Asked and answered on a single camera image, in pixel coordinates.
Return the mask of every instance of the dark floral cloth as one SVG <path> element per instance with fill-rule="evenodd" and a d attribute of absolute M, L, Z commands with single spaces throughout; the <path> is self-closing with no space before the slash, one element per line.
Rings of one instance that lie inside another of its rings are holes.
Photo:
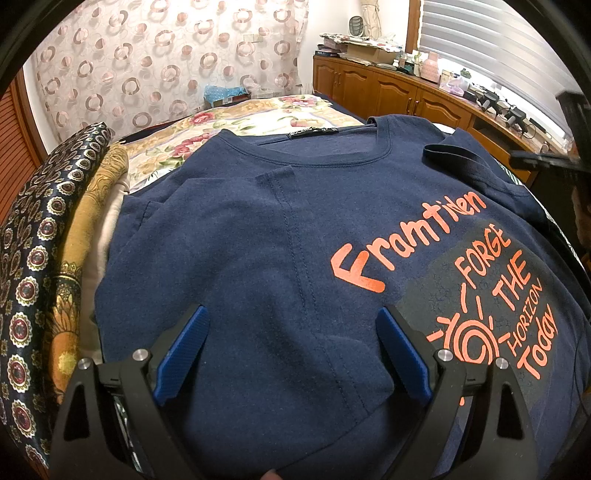
<path fill-rule="evenodd" d="M 62 143 L 25 183 L 0 228 L 0 421 L 42 478 L 56 410 L 46 402 L 52 389 L 44 368 L 56 257 L 110 140 L 99 123 Z"/>

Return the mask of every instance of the wooden louvered door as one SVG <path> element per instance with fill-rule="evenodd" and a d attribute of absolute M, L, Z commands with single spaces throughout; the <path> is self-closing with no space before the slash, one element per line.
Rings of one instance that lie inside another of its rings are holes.
<path fill-rule="evenodd" d="M 30 119 L 25 117 L 24 109 L 29 106 L 23 94 L 20 73 L 0 100 L 0 224 L 22 185 L 41 164 L 38 139 L 32 138 Z"/>

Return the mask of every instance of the window blinds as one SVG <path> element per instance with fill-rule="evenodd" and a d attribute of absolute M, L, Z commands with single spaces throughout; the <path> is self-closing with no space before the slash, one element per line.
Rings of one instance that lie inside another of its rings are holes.
<path fill-rule="evenodd" d="M 423 0 L 420 50 L 482 73 L 570 132 L 556 95 L 580 91 L 552 47 L 503 0 Z"/>

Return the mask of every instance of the floral bedspread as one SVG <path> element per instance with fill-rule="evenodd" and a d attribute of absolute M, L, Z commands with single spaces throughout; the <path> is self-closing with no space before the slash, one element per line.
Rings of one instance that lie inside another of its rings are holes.
<path fill-rule="evenodd" d="M 123 145 L 129 155 L 131 192 L 180 167 L 221 129 L 236 135 L 288 134 L 309 127 L 353 127 L 361 123 L 314 95 L 248 100 L 184 118 L 149 137 Z"/>

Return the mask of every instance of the mustard yellow cloth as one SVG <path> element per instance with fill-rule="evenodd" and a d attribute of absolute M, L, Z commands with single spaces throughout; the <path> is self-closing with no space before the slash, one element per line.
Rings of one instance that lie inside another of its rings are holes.
<path fill-rule="evenodd" d="M 82 265 L 90 251 L 92 235 L 105 200 L 127 168 L 125 149 L 117 144 L 109 147 L 74 211 L 61 248 L 55 252 L 56 264 L 60 268 L 51 285 L 47 286 L 53 289 L 54 294 L 47 312 L 44 347 L 51 386 L 58 404 L 62 402 L 79 359 Z"/>

